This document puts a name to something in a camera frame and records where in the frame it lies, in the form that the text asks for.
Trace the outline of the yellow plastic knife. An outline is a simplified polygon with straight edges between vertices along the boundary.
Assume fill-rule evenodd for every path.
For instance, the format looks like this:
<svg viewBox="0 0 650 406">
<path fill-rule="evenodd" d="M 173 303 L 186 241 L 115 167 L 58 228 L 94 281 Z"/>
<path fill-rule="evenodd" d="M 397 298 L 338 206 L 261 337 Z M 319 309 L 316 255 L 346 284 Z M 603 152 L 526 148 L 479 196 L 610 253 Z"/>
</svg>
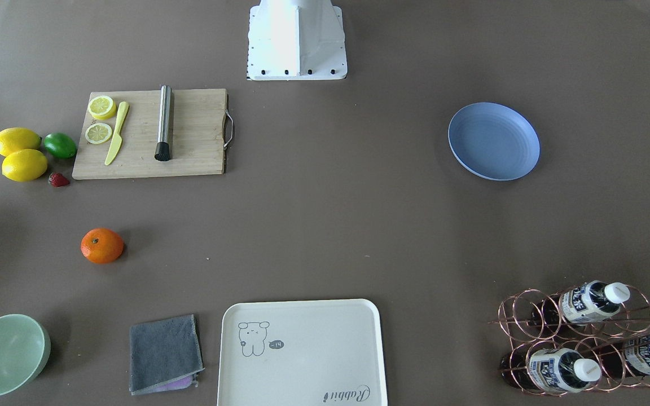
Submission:
<svg viewBox="0 0 650 406">
<path fill-rule="evenodd" d="M 118 105 L 117 113 L 116 113 L 116 121 L 113 129 L 113 134 L 111 137 L 110 147 L 108 149 L 108 153 L 104 161 L 105 165 L 110 165 L 113 162 L 113 160 L 116 159 L 116 156 L 121 149 L 123 143 L 121 131 L 123 129 L 126 116 L 129 113 L 129 108 L 130 105 L 126 101 L 121 101 Z"/>
</svg>

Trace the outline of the upper lemon slice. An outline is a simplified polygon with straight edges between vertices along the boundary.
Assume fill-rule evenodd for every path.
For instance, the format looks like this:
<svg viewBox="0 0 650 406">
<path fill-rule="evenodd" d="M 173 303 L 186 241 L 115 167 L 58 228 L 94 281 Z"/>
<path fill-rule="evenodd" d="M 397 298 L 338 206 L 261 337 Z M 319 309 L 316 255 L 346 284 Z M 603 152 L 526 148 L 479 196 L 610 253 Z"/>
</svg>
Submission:
<svg viewBox="0 0 650 406">
<path fill-rule="evenodd" d="M 96 120 L 106 120 L 116 115 L 117 105 L 113 98 L 108 95 L 93 97 L 88 105 L 87 112 Z"/>
</svg>

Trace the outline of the green lime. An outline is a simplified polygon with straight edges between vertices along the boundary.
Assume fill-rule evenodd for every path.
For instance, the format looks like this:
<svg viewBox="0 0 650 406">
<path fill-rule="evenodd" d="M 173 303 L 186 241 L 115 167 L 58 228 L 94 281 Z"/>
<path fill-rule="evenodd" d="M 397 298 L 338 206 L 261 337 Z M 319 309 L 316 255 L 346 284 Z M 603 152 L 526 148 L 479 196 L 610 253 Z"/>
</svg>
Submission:
<svg viewBox="0 0 650 406">
<path fill-rule="evenodd" d="M 72 158 L 77 154 L 77 144 L 67 134 L 54 132 L 43 138 L 43 147 L 53 157 Z"/>
</svg>

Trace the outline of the upper whole lemon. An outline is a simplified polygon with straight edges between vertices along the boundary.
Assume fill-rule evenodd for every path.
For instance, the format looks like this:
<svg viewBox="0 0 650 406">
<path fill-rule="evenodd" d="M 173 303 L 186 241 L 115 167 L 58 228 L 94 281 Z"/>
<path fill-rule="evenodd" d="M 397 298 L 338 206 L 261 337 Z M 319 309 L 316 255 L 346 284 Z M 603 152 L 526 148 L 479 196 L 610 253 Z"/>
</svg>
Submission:
<svg viewBox="0 0 650 406">
<path fill-rule="evenodd" d="M 42 138 L 26 127 L 10 127 L 0 131 L 0 155 L 7 157 L 22 149 L 38 149 Z"/>
</svg>

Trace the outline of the blue plate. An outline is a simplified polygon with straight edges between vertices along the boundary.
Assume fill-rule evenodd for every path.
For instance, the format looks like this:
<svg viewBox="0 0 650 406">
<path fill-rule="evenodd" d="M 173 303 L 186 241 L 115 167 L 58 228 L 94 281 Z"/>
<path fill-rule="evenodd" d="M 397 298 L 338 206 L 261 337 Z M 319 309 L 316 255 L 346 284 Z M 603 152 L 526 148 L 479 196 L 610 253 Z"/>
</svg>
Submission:
<svg viewBox="0 0 650 406">
<path fill-rule="evenodd" d="M 449 123 L 448 142 L 462 167 L 493 182 L 522 178 L 540 159 L 534 127 L 519 112 L 498 103 L 459 109 Z"/>
</svg>

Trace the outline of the white rabbit tray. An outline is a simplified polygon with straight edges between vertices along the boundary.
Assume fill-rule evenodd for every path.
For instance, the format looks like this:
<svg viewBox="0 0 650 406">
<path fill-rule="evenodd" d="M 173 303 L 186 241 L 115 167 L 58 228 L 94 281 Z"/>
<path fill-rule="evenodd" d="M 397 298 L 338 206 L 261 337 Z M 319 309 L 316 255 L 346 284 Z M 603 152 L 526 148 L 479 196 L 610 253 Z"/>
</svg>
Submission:
<svg viewBox="0 0 650 406">
<path fill-rule="evenodd" d="M 222 319 L 217 404 L 387 405 L 369 300 L 238 303 Z"/>
</svg>

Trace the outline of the orange fruit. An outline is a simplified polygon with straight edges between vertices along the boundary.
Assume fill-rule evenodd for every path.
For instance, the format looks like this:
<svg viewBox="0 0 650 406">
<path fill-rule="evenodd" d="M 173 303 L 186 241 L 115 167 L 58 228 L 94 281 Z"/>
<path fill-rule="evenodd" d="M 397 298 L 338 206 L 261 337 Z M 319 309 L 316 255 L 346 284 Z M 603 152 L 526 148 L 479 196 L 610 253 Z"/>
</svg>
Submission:
<svg viewBox="0 0 650 406">
<path fill-rule="evenodd" d="M 124 240 L 108 228 L 95 228 L 82 238 L 82 255 L 94 264 L 108 264 L 117 260 L 124 251 Z"/>
</svg>

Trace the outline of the lower bottle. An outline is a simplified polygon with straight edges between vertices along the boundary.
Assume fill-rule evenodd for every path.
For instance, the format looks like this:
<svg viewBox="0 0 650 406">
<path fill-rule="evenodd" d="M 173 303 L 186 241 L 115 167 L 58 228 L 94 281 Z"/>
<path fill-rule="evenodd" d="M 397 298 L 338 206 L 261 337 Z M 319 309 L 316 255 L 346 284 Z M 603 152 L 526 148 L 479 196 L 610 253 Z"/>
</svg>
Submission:
<svg viewBox="0 0 650 406">
<path fill-rule="evenodd" d="M 599 357 L 612 378 L 650 376 L 650 334 L 606 345 Z"/>
<path fill-rule="evenodd" d="M 596 360 L 569 348 L 546 348 L 529 354 L 514 352 L 502 358 L 499 370 L 509 386 L 542 395 L 588 390 L 603 376 Z"/>
</svg>

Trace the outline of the lower lemon slice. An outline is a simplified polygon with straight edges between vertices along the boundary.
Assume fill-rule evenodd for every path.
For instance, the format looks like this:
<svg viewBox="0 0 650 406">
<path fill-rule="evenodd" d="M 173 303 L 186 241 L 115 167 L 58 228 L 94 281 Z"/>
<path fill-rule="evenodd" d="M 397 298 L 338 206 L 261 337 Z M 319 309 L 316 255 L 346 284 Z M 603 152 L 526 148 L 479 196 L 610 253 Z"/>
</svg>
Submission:
<svg viewBox="0 0 650 406">
<path fill-rule="evenodd" d="M 87 127 L 84 131 L 84 137 L 87 143 L 103 144 L 113 136 L 113 129 L 103 122 L 97 122 Z"/>
</svg>

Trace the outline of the wooden cutting board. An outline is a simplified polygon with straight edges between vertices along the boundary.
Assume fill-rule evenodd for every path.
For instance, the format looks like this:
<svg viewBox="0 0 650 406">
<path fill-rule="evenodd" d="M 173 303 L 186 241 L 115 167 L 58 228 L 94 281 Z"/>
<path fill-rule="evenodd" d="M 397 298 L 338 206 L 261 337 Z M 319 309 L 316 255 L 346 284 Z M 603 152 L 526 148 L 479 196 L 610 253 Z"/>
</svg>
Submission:
<svg viewBox="0 0 650 406">
<path fill-rule="evenodd" d="M 171 159 L 155 159 L 160 90 L 106 91 L 116 102 L 130 105 L 121 136 L 123 143 L 110 165 L 108 142 L 91 144 L 81 136 L 72 176 L 77 180 L 153 178 L 222 174 L 225 168 L 225 89 L 173 90 Z"/>
</svg>

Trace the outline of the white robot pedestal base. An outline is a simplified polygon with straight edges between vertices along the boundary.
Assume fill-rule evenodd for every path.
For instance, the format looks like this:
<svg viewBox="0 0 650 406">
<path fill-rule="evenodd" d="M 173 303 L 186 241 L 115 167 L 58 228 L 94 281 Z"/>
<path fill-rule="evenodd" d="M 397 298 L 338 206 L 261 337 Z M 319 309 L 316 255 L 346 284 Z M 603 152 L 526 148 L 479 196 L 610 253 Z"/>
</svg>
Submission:
<svg viewBox="0 0 650 406">
<path fill-rule="evenodd" d="M 248 80 L 325 81 L 346 75 L 340 7 L 330 1 L 261 1 L 250 8 Z"/>
</svg>

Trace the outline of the lemon slice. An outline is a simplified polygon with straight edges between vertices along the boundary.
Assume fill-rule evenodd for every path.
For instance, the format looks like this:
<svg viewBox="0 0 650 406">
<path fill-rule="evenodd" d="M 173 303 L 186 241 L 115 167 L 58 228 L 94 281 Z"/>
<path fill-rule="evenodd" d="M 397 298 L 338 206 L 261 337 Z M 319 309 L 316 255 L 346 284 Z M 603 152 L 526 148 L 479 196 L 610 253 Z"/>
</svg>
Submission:
<svg viewBox="0 0 650 406">
<path fill-rule="evenodd" d="M 113 129 L 103 122 L 97 122 L 87 127 L 84 131 L 84 137 L 87 143 L 103 144 L 113 136 Z"/>
<path fill-rule="evenodd" d="M 93 97 L 88 105 L 87 112 L 96 120 L 106 120 L 116 115 L 117 105 L 113 98 L 108 95 Z"/>
</svg>

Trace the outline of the red strawberry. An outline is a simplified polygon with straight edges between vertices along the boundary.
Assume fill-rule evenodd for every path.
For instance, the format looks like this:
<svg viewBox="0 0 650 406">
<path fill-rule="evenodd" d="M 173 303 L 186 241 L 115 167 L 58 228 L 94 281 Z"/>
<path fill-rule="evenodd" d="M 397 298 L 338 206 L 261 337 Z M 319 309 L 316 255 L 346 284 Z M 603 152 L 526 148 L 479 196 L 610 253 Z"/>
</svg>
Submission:
<svg viewBox="0 0 650 406">
<path fill-rule="evenodd" d="M 67 187 L 67 185 L 70 185 L 70 180 L 62 173 L 51 173 L 47 178 L 47 182 L 52 187 Z"/>
</svg>

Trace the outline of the whole lemon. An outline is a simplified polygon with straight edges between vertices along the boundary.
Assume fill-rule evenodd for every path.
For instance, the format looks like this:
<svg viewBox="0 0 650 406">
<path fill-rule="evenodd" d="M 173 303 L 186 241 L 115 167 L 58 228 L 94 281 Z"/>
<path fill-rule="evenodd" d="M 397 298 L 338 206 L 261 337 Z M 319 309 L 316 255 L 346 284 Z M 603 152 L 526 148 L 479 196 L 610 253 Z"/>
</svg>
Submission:
<svg viewBox="0 0 650 406">
<path fill-rule="evenodd" d="M 21 149 L 2 162 L 2 175 L 14 182 L 31 182 L 47 170 L 47 158 L 37 149 Z"/>
<path fill-rule="evenodd" d="M 42 138 L 26 127 L 10 127 L 0 131 L 0 155 L 7 157 L 22 149 L 38 149 Z"/>
</svg>

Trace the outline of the lower whole lemon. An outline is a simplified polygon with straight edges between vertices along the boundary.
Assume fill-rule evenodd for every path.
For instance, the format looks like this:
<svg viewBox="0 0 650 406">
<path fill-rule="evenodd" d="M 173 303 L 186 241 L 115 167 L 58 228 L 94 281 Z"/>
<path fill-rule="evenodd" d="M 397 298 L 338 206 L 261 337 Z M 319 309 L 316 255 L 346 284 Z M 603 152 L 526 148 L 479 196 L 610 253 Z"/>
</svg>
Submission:
<svg viewBox="0 0 650 406">
<path fill-rule="evenodd" d="M 14 182 L 31 182 L 47 170 L 47 158 L 37 149 L 21 149 L 2 162 L 2 175 Z"/>
</svg>

